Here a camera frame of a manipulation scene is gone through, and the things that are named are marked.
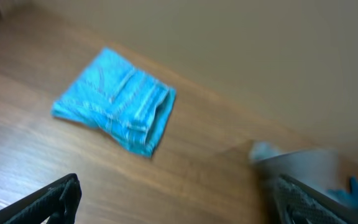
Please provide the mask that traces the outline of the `grey shorts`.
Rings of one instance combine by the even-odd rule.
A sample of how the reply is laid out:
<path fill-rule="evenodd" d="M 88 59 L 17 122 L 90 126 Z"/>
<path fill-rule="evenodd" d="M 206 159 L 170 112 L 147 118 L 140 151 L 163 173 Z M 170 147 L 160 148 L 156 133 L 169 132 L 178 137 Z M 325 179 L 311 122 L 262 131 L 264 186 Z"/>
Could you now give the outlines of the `grey shorts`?
<path fill-rule="evenodd" d="M 254 141 L 249 151 L 249 162 L 264 185 L 271 184 L 283 174 L 320 192 L 342 187 L 339 156 L 324 149 L 284 152 L 270 142 Z"/>

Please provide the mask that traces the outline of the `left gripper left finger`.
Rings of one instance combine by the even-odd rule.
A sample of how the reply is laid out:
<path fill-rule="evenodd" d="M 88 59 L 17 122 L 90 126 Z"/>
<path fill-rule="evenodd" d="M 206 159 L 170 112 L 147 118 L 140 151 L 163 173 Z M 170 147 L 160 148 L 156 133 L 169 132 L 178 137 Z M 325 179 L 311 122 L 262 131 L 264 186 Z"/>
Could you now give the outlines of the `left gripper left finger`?
<path fill-rule="evenodd" d="M 0 210 L 0 224 L 74 224 L 82 196 L 75 173 Z"/>

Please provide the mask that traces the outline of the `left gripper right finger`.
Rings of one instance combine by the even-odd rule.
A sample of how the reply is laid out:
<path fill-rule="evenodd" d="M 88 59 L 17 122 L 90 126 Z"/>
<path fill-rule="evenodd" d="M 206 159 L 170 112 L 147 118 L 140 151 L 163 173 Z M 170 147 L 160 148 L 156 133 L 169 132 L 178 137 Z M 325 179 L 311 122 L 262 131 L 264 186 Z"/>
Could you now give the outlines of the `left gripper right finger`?
<path fill-rule="evenodd" d="M 274 182 L 274 205 L 278 222 L 358 224 L 358 211 L 341 205 L 288 175 Z"/>

